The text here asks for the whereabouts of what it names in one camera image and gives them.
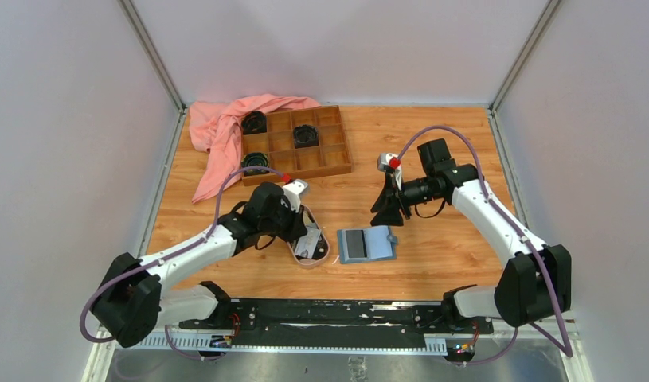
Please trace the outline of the teal leather card holder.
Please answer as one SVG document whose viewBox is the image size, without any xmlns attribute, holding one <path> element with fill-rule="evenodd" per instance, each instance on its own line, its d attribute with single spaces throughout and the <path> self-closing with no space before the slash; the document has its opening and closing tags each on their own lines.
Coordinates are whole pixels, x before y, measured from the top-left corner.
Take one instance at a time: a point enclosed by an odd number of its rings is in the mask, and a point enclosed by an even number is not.
<svg viewBox="0 0 649 382">
<path fill-rule="evenodd" d="M 343 253 L 343 250 L 345 248 L 343 241 L 343 231 L 349 229 L 341 229 L 337 232 L 339 261 L 341 263 L 369 263 L 394 260 L 397 257 L 396 246 L 398 244 L 398 238 L 393 234 L 390 226 L 382 225 L 369 228 L 350 229 L 361 229 L 364 231 L 367 258 L 362 260 L 352 260 L 346 258 L 345 254 Z"/>
</svg>

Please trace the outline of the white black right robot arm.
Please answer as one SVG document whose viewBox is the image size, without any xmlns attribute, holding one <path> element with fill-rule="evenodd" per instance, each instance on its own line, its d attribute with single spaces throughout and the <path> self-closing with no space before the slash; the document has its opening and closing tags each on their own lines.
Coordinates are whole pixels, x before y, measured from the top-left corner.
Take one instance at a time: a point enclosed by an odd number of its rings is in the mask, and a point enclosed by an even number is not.
<svg viewBox="0 0 649 382">
<path fill-rule="evenodd" d="M 371 208 L 373 226 L 401 226 L 412 207 L 440 199 L 463 214 L 504 266 L 495 287 L 463 286 L 444 293 L 441 321 L 461 332 L 473 318 L 501 318 L 519 327 L 563 313 L 571 306 L 572 259 L 562 245 L 548 245 L 525 228 L 494 195 L 472 164 L 458 165 L 444 139 L 418 147 L 424 177 L 403 181 L 398 156 L 380 154 L 383 190 Z"/>
</svg>

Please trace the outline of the dark grey card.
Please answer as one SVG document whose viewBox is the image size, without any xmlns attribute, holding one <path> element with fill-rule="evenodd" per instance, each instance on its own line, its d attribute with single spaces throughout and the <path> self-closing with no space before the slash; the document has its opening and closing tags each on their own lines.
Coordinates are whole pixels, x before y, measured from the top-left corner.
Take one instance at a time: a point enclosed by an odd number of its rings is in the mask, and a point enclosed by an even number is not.
<svg viewBox="0 0 649 382">
<path fill-rule="evenodd" d="M 345 244 L 343 253 L 345 254 L 347 259 L 362 260 L 367 258 L 366 242 L 363 230 L 344 230 L 343 241 Z"/>
</svg>

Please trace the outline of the pink oval card tray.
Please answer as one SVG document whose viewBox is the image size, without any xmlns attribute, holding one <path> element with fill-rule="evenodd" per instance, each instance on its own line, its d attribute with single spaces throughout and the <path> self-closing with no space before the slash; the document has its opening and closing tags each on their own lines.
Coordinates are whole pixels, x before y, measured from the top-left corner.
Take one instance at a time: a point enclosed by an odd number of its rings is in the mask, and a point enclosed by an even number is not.
<svg viewBox="0 0 649 382">
<path fill-rule="evenodd" d="M 303 223 L 306 235 L 288 242 L 287 247 L 298 265 L 305 268 L 317 267 L 325 262 L 330 245 L 322 227 L 307 206 L 303 206 Z"/>
</svg>

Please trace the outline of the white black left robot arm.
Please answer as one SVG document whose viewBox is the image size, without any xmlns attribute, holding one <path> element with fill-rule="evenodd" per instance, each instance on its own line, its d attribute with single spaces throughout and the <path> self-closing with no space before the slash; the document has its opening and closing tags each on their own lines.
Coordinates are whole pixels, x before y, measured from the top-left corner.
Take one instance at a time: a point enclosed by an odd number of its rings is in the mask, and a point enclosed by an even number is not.
<svg viewBox="0 0 649 382">
<path fill-rule="evenodd" d="M 109 332 L 106 341 L 137 345 L 155 328 L 201 319 L 212 329 L 224 327 L 230 307 L 210 284 L 188 290 L 174 286 L 202 268 L 256 247 L 262 236 L 285 242 L 307 234 L 302 206 L 309 185 L 300 179 L 284 186 L 264 182 L 249 200 L 219 216 L 210 228 L 164 251 L 136 259 L 114 258 L 100 286 L 83 308 Z"/>
</svg>

